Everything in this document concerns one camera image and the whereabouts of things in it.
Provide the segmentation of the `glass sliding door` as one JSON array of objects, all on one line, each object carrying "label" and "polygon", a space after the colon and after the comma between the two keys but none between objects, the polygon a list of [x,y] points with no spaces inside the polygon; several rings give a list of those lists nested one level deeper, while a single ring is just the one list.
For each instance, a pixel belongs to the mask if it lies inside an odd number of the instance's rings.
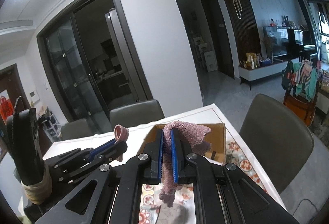
[{"label": "glass sliding door", "polygon": [[115,107],[152,98],[121,0],[76,0],[37,35],[42,64],[65,118],[110,125]]}]

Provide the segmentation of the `light grey dining chair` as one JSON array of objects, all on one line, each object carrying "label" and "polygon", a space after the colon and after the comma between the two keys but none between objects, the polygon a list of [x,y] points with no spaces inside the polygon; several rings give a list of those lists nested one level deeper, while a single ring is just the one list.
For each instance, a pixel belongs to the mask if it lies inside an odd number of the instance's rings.
[{"label": "light grey dining chair", "polygon": [[129,128],[158,121],[165,115],[159,101],[151,99],[115,108],[110,111],[109,117],[114,129],[118,124]]}]

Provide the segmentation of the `floral white cloth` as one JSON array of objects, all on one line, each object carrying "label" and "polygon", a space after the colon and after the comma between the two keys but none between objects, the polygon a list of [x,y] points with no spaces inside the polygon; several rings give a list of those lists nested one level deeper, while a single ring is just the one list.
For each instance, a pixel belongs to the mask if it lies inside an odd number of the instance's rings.
[{"label": "floral white cloth", "polygon": [[187,209],[174,203],[172,207],[162,204],[157,216],[156,224],[183,224],[186,223]]}]

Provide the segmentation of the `pink ribbed sock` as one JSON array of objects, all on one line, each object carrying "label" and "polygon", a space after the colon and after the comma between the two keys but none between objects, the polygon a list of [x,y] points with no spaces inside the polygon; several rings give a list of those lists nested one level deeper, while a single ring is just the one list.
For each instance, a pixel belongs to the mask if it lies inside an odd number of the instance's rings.
[{"label": "pink ribbed sock", "polygon": [[115,143],[126,142],[129,136],[129,129],[117,124],[114,127]]}]

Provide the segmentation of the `white low cabinet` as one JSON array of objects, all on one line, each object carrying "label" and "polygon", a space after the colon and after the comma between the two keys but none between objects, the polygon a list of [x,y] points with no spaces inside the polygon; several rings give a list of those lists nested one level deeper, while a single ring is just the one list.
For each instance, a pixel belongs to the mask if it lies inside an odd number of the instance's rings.
[{"label": "white low cabinet", "polygon": [[287,60],[275,61],[273,64],[252,70],[245,69],[244,67],[238,67],[240,83],[249,85],[249,90],[251,90],[251,86],[254,83],[280,75],[282,70],[286,68],[287,63]]}]

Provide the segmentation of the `clothes pile on chair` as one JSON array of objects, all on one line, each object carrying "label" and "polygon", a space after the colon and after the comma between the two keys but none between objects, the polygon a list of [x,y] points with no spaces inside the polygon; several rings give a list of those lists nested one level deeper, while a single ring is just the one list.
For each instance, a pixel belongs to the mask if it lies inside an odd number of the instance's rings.
[{"label": "clothes pile on chair", "polygon": [[288,92],[294,89],[295,95],[304,93],[306,100],[311,102],[316,95],[317,78],[317,70],[311,61],[293,63],[289,60],[282,71],[282,88]]}]

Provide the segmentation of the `dark grey dining chair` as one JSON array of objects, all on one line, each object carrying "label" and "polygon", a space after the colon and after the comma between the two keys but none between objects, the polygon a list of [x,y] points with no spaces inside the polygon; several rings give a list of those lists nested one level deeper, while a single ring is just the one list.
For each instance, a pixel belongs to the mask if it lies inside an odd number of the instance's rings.
[{"label": "dark grey dining chair", "polygon": [[311,132],[301,119],[264,94],[253,99],[239,134],[278,193],[293,181],[314,147]]}]

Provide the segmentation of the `black upright piano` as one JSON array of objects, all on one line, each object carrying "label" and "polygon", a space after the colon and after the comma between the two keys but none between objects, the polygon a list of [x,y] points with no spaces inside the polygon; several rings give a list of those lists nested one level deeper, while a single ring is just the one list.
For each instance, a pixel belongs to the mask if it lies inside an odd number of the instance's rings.
[{"label": "black upright piano", "polygon": [[315,44],[311,41],[310,32],[307,30],[288,29],[287,53],[299,61],[318,60],[318,53]]}]

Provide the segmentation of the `grey chair at left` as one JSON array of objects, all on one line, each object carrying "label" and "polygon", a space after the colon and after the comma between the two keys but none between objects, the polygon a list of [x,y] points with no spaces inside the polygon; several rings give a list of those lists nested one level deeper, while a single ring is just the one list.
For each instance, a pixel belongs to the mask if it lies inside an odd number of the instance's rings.
[{"label": "grey chair at left", "polygon": [[92,130],[86,119],[79,119],[61,127],[61,138],[63,141],[90,137],[92,135]]}]

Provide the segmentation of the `pink fluffy towel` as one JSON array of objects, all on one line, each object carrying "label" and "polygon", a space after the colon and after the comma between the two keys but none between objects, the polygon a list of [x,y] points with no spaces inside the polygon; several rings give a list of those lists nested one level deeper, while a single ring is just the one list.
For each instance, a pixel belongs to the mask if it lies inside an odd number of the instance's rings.
[{"label": "pink fluffy towel", "polygon": [[205,141],[211,128],[188,122],[174,121],[163,128],[163,186],[160,200],[171,208],[178,187],[180,168],[184,167],[184,145],[188,152],[203,155],[210,150],[210,143]]}]

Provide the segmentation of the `colourful patterned table mat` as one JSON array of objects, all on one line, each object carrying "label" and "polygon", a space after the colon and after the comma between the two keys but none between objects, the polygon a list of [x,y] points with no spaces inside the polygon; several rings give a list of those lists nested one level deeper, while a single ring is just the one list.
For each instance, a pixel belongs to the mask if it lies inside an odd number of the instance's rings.
[{"label": "colourful patterned table mat", "polygon": [[[243,153],[238,143],[232,139],[226,139],[226,163],[234,163],[243,170],[257,185],[264,187],[249,159]],[[162,184],[143,185],[139,210],[139,223],[156,223],[160,206],[163,202],[159,199]],[[175,193],[174,203],[181,204],[187,209],[186,223],[195,223],[195,204],[193,185],[183,185]]]}]

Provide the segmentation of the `brown cardboard box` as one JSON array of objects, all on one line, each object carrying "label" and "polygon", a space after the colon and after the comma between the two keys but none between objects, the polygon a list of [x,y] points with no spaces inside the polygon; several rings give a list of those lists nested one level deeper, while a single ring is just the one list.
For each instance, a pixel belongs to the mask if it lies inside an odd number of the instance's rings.
[{"label": "brown cardboard box", "polygon": [[168,131],[169,128],[178,130],[192,140],[190,145],[195,153],[203,155],[219,164],[224,164],[226,159],[226,127],[225,124],[192,124],[183,121],[173,121],[168,124],[156,124],[146,135],[137,153],[142,153],[145,145],[155,140],[158,129]]}]

